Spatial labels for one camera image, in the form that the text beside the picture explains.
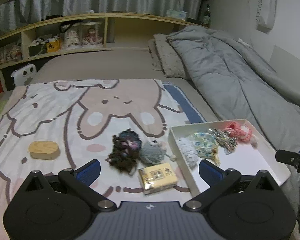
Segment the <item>white shallow tray box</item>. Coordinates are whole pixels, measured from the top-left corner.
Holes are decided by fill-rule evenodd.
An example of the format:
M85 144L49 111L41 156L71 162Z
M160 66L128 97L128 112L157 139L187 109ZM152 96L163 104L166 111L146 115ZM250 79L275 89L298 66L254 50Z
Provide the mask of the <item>white shallow tray box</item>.
M239 143L234 153L226 154L225 149L219 146L218 156L220 168L234 168L243 175L255 175L259 170L267 170L273 176L278 185L282 185L291 175L291 172L282 163L275 159L276 151L270 143L259 133L259 131L245 119L236 120L240 125L251 129L253 136L257 139L256 147L250 143ZM186 138L195 132L207 132L211 128L223 129L229 120L214 121L197 124L186 124L170 128L168 142L172 153L177 157L177 164L182 172L185 183L189 188L191 196L195 197L210 186L199 175L199 165L190 168L185 157L182 155L177 143L179 138Z

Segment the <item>blue yellow crochet pouch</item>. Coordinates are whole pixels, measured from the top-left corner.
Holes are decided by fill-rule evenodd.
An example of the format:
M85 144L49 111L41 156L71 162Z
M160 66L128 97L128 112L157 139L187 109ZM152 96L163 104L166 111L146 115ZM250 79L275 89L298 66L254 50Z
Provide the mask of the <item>blue yellow crochet pouch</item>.
M198 157L212 161L216 166L220 165L218 156L218 143L213 135L207 132L196 132L188 136L192 142Z

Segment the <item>light blue crochet toy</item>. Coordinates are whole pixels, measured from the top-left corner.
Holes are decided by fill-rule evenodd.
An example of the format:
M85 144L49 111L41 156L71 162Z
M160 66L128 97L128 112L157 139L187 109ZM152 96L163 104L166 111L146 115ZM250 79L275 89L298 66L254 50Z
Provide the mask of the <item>light blue crochet toy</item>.
M190 168L194 168L198 162L198 155L192 141L187 138L178 138L177 143L180 152L185 158L188 166Z

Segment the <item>grey crochet mouse toy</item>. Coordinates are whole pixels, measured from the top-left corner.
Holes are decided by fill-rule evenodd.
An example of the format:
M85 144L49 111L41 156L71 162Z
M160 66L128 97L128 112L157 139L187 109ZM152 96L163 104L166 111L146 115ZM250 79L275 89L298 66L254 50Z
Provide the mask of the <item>grey crochet mouse toy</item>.
M163 142L153 140L146 142L140 149L139 159L147 165L159 165L165 162L165 157L170 161L176 161L176 156L168 154Z

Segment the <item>wooden oval box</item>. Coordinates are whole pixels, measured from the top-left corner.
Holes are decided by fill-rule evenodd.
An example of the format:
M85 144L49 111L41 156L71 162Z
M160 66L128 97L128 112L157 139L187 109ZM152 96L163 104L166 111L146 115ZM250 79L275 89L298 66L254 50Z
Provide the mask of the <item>wooden oval box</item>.
M54 160L60 155L59 146L54 141L34 141L28 150L33 159Z

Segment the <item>wooden headboard shelf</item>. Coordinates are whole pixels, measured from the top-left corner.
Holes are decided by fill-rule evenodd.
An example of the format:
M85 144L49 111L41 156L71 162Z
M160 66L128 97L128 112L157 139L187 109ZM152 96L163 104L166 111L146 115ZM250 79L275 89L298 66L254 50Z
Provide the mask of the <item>wooden headboard shelf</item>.
M63 49L65 32L74 24L102 22L100 34L103 43L100 47ZM170 34L188 25L198 25L198 20L181 21L175 18L123 12L55 17L49 20L26 25L0 35L0 81L3 92L14 88L10 74L26 63L36 63L44 58L59 55L104 51L113 49L147 50L148 41L154 34ZM61 49L47 53L46 42L59 39Z

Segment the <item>beige fluffy pillow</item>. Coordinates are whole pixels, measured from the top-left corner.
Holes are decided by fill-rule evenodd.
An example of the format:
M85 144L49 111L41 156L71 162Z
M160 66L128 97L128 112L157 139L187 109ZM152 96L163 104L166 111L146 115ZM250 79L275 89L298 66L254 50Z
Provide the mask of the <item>beige fluffy pillow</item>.
M153 69L162 71L165 77L176 77L190 80L190 76L182 59L175 49L168 43L166 35L154 34L153 37L153 39L148 41Z

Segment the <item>yellow box on shelf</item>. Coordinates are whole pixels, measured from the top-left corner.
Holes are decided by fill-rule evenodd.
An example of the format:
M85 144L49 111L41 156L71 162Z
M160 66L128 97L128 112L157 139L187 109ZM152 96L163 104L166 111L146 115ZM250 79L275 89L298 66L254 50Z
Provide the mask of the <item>yellow box on shelf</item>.
M61 49L59 39L50 39L46 42L47 53L54 53Z

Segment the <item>doll in clear case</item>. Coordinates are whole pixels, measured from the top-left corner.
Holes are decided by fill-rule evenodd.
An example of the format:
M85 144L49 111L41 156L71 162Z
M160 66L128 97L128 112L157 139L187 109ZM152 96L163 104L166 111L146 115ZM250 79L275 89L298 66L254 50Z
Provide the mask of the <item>doll in clear case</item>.
M76 23L65 32L63 49L70 50L81 46L80 28L81 25Z

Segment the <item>multicolour crochet piece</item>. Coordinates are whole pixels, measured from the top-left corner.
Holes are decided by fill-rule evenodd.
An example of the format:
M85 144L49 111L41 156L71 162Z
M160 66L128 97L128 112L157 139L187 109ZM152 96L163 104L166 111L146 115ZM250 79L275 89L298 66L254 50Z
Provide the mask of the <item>multicolour crochet piece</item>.
M238 141L236 137L231 137L229 132L215 128L208 129L208 132L214 136L219 146L225 149L226 154L231 154L235 151Z

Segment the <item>white hanging bag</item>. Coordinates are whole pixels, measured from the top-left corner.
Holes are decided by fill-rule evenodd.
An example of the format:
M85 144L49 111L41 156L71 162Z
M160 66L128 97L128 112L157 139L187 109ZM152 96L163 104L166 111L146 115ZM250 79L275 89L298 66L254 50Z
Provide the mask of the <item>white hanging bag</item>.
M272 30L275 24L276 0L258 0L255 21L258 27Z

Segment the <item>dark crochet yarn toy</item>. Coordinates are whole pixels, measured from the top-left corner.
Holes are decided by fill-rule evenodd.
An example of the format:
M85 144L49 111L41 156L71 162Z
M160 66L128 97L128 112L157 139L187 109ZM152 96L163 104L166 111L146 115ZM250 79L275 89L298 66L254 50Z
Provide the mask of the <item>dark crochet yarn toy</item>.
M118 135L113 135L112 142L113 149L106 161L120 172L132 176L136 171L142 146L139 135L129 128Z

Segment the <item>yellow tissue pack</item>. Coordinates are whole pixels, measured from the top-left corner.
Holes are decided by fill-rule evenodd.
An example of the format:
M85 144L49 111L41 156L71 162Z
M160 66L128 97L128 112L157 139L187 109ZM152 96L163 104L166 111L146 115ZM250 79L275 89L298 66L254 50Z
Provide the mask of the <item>yellow tissue pack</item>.
M138 174L144 194L164 191L178 183L178 178L169 163L141 168Z

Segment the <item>dark glass bottle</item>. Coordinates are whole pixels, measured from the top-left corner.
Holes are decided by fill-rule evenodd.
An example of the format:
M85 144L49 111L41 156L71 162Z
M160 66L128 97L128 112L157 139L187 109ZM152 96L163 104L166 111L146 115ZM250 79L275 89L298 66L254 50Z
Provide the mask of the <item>dark glass bottle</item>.
M206 6L206 10L204 12L204 16L203 16L203 19L202 19L203 25L208 27L209 23L210 23L210 18L211 18L211 12L210 12L210 5L208 4Z

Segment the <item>white pink crochet doll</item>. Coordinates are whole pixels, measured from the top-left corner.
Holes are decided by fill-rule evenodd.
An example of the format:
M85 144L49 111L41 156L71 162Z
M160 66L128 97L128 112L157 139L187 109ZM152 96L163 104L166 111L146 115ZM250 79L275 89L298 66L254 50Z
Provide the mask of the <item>white pink crochet doll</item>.
M252 133L250 136L249 142L253 148L258 147L258 141L259 141L259 138Z

